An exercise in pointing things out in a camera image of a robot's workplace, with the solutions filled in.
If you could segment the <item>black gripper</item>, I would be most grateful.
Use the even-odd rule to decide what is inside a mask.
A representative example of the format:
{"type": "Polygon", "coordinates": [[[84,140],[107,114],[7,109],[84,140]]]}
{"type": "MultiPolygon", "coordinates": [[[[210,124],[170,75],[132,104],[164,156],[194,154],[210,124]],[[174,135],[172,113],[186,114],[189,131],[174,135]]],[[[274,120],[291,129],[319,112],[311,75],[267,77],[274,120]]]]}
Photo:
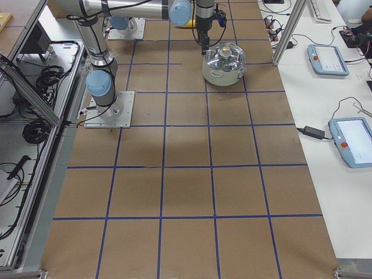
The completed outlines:
{"type": "Polygon", "coordinates": [[[205,55],[208,50],[208,45],[210,43],[210,38],[208,36],[208,30],[205,28],[197,28],[197,40],[201,45],[201,55],[205,55]]]}

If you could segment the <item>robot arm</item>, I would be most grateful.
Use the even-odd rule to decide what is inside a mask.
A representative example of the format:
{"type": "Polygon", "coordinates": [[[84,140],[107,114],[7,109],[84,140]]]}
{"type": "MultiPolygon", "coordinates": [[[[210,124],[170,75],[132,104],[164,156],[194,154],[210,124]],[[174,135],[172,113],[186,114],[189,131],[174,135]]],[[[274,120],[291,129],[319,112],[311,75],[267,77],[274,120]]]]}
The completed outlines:
{"type": "Polygon", "coordinates": [[[81,39],[90,54],[93,67],[110,68],[114,58],[102,35],[98,23],[99,15],[107,18],[134,17],[170,20],[176,26],[184,26],[195,19],[196,43],[205,55],[212,47],[209,30],[213,22],[226,27],[226,13],[219,9],[215,1],[49,1],[51,9],[73,21],[81,39]]]}
{"type": "Polygon", "coordinates": [[[133,17],[111,16],[109,23],[113,29],[122,34],[133,33],[137,30],[137,23],[133,17]]]}

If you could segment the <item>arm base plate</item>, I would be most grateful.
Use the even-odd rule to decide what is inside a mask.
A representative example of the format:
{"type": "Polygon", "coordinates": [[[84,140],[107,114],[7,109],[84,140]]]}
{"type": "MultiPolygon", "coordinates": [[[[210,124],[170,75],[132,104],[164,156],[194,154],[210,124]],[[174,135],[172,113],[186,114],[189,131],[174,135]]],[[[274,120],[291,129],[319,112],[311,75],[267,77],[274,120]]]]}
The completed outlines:
{"type": "Polygon", "coordinates": [[[83,123],[84,127],[130,128],[134,99],[134,91],[117,92],[115,103],[106,111],[106,108],[96,106],[95,100],[91,97],[90,106],[96,106],[96,108],[87,112],[88,120],[83,123]]]}
{"type": "Polygon", "coordinates": [[[142,40],[145,30],[144,18],[112,16],[109,18],[109,41],[142,40]]]}

